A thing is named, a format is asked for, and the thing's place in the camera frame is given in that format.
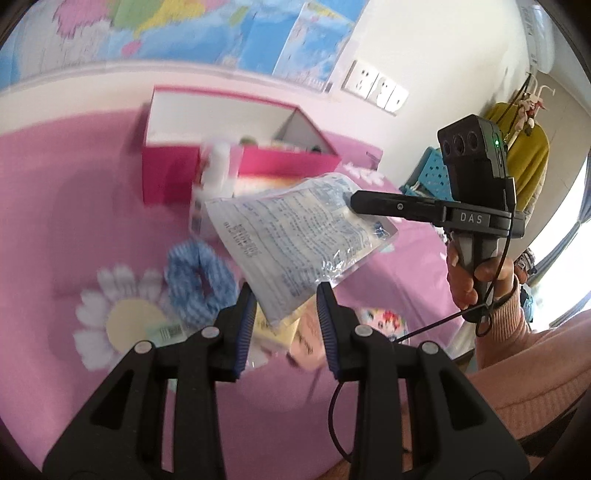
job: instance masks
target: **daisy pattern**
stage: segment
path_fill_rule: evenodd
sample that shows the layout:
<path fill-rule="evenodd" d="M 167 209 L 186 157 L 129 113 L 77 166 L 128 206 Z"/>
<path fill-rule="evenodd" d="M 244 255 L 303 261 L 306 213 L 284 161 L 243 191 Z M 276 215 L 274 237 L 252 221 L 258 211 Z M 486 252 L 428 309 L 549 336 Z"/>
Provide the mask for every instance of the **daisy pattern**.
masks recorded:
<path fill-rule="evenodd" d="M 100 290 L 80 293 L 76 317 L 84 329 L 74 332 L 76 350 L 90 370 L 111 371 L 147 332 L 177 320 L 163 289 L 163 276 L 146 270 L 140 281 L 126 265 L 103 268 L 96 279 Z"/>

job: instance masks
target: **curtain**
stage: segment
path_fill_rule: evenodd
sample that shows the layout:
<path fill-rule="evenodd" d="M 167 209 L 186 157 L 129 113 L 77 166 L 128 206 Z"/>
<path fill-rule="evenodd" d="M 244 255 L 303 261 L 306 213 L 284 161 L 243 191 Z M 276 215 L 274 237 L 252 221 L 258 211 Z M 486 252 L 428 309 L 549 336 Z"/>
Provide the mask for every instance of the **curtain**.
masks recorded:
<path fill-rule="evenodd" d="M 540 280 L 548 272 L 548 270 L 554 265 L 560 254 L 570 245 L 574 237 L 579 232 L 581 225 L 588 222 L 591 219 L 591 150 L 587 155 L 587 167 L 585 173 L 585 187 L 583 191 L 583 202 L 579 210 L 579 218 L 566 236 L 554 247 L 554 249 L 546 255 L 539 263 L 535 265 L 537 273 L 532 275 L 527 281 L 531 288 L 534 288 L 540 283 Z"/>
<path fill-rule="evenodd" d="M 558 327 L 558 326 L 562 325 L 564 322 L 566 322 L 567 320 L 570 320 L 572 317 L 577 315 L 578 312 L 583 310 L 585 305 L 587 305 L 589 303 L 589 300 L 591 300 L 591 291 L 589 293 L 587 293 L 581 300 L 579 300 L 579 302 L 573 308 L 571 308 L 568 312 L 564 312 L 555 321 L 550 323 L 550 326 L 551 327 Z"/>

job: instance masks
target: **blue scrunchie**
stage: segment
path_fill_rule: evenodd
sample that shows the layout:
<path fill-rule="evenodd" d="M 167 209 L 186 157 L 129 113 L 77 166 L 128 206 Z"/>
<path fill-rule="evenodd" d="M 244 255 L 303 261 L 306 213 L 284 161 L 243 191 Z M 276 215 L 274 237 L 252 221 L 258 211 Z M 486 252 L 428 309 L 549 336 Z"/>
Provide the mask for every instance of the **blue scrunchie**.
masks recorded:
<path fill-rule="evenodd" d="M 201 275 L 211 287 L 205 295 Z M 205 242 L 189 240 L 168 252 L 165 272 L 170 303 L 181 320 L 202 328 L 213 325 L 220 310 L 236 304 L 238 285 L 221 258 Z"/>

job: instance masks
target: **yellow flower center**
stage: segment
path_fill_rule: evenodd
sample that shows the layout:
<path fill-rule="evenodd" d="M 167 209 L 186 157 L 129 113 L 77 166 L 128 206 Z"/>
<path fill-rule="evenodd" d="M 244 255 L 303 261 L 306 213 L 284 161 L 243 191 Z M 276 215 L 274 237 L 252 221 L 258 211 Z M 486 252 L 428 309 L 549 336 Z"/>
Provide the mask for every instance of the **yellow flower center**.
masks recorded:
<path fill-rule="evenodd" d="M 147 332 L 166 323 L 163 311 L 143 299 L 118 301 L 107 318 L 107 337 L 119 353 L 127 353 L 137 342 L 147 340 Z"/>

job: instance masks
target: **screw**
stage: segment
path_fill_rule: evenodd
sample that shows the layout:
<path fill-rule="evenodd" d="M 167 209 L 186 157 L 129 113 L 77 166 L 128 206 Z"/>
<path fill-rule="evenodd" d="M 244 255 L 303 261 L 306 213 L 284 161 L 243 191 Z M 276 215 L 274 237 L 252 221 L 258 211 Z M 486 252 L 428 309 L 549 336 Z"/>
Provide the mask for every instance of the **screw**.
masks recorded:
<path fill-rule="evenodd" d="M 434 342 L 425 342 L 421 348 L 427 355 L 435 355 L 439 351 L 439 345 Z"/>
<path fill-rule="evenodd" d="M 217 327 L 205 327 L 201 330 L 203 338 L 215 338 L 220 334 L 220 329 Z"/>
<path fill-rule="evenodd" d="M 144 353 L 148 353 L 152 349 L 152 344 L 150 342 L 138 342 L 134 346 L 135 353 L 139 353 L 140 355 Z"/>
<path fill-rule="evenodd" d="M 368 337 L 374 332 L 374 329 L 369 325 L 357 325 L 355 327 L 355 333 L 360 337 Z"/>

